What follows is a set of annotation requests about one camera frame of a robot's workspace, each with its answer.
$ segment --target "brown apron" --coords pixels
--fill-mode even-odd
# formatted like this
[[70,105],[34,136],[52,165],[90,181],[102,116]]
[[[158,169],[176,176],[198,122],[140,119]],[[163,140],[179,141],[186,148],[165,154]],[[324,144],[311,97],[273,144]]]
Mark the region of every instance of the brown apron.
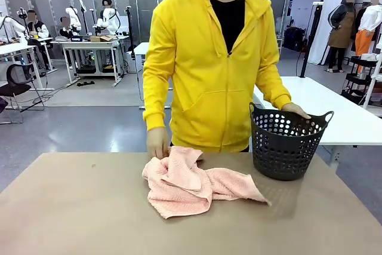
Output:
[[335,48],[347,48],[350,45],[352,36],[354,12],[346,13],[344,19],[340,22],[341,28],[333,29],[329,36],[328,45]]

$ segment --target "man's right hand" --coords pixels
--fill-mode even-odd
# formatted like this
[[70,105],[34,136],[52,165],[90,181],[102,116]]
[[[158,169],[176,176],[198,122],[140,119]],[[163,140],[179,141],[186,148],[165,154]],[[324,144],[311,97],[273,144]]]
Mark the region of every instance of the man's right hand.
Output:
[[147,132],[147,152],[149,156],[162,159],[169,155],[169,138],[166,128],[153,128]]

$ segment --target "yellow hoodie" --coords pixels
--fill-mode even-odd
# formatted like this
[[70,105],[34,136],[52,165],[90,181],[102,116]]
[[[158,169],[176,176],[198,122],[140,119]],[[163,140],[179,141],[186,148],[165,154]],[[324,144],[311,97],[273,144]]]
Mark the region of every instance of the yellow hoodie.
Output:
[[153,12],[143,72],[147,129],[165,126],[172,78],[174,145],[205,152],[245,149],[255,84],[274,107],[291,102],[278,61],[269,0],[245,0],[245,26],[229,52],[210,0],[163,0]]

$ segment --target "plastic basket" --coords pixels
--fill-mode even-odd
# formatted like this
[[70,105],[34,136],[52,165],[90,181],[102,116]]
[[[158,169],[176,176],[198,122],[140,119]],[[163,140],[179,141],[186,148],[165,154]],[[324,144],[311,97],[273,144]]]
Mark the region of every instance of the plastic basket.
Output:
[[277,180],[303,177],[334,112],[304,119],[291,112],[259,109],[254,103],[249,110],[255,168]]

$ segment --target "towel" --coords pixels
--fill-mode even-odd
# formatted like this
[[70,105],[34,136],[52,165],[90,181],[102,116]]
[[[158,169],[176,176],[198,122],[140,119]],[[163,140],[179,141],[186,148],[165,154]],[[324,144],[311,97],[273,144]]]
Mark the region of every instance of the towel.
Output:
[[152,158],[143,169],[150,204],[165,219],[201,214],[212,200],[253,199],[269,204],[250,175],[226,168],[202,170],[196,165],[200,150],[171,147],[170,156]]

